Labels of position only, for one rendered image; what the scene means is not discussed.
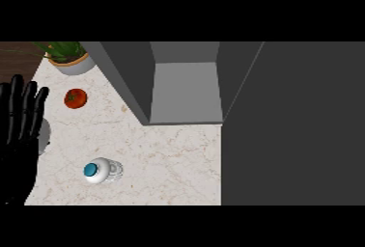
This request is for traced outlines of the dark grey cabinet door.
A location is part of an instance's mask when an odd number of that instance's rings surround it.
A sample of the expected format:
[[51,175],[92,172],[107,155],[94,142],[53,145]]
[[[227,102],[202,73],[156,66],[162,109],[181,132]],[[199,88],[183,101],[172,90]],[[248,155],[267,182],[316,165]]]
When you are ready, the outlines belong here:
[[365,42],[268,42],[223,123],[225,205],[365,204]]

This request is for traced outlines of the green plant in grey pot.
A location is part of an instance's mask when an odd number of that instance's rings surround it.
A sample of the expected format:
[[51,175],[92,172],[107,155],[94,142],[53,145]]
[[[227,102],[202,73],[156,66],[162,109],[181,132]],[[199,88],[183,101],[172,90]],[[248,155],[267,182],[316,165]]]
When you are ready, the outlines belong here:
[[44,51],[42,57],[64,75],[79,75],[95,65],[85,48],[78,41],[48,41],[32,44]]

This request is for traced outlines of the grey open cabinet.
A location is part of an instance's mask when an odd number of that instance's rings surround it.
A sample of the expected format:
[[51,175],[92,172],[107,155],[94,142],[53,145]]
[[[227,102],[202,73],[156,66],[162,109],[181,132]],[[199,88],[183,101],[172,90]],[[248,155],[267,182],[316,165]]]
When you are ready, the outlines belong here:
[[140,124],[221,124],[259,41],[85,41]]

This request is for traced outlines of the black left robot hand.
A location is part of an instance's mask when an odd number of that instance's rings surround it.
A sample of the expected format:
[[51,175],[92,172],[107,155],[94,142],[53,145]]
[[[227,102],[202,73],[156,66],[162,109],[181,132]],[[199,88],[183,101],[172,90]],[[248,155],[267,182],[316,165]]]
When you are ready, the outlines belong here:
[[33,187],[48,92],[20,74],[0,83],[0,206],[22,206]]

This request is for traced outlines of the red tomato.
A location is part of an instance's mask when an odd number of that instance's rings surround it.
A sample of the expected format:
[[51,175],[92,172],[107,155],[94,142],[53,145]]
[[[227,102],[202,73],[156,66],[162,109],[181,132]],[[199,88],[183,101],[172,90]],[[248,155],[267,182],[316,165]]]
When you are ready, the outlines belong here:
[[87,94],[81,89],[70,89],[63,97],[63,104],[67,108],[76,109],[85,105]]

